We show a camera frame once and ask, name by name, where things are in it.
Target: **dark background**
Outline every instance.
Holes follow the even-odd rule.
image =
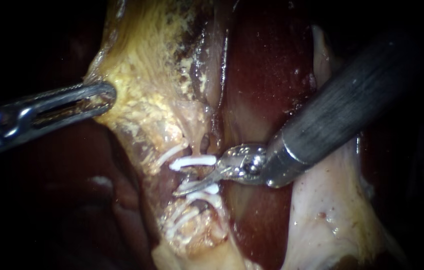
[[[424,2],[307,3],[312,21],[344,59],[392,25],[411,29],[424,51]],[[0,104],[81,81],[99,49],[105,1],[0,3]],[[364,174],[377,183],[373,204],[415,268],[424,268],[424,72],[416,89],[364,131]],[[42,260],[27,215],[0,159],[0,264]]]

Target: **clip applier jaw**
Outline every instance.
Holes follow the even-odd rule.
[[[0,107],[0,153],[64,126],[107,112],[116,100],[106,82],[51,90]]]
[[[262,144],[234,146],[215,163],[213,171],[195,185],[174,191],[176,197],[203,190],[220,180],[232,180],[244,185],[262,185],[260,171],[266,162],[266,148]]]

